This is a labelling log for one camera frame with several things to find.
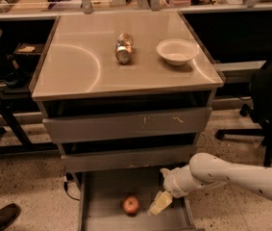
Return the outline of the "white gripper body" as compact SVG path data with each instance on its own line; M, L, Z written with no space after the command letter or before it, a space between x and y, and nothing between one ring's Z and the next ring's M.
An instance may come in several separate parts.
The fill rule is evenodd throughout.
M164 189L175 198L186 196L194 187L189 167L169 170L169 174L163 180Z

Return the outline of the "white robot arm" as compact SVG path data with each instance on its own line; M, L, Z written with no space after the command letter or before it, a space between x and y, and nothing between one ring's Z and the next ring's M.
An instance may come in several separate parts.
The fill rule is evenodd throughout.
M272 167L229 163L209 153L197 153L189 164L174 169L162 168L163 192L158 192L149 208L158 215L174 198L190 192L229 183L272 200Z

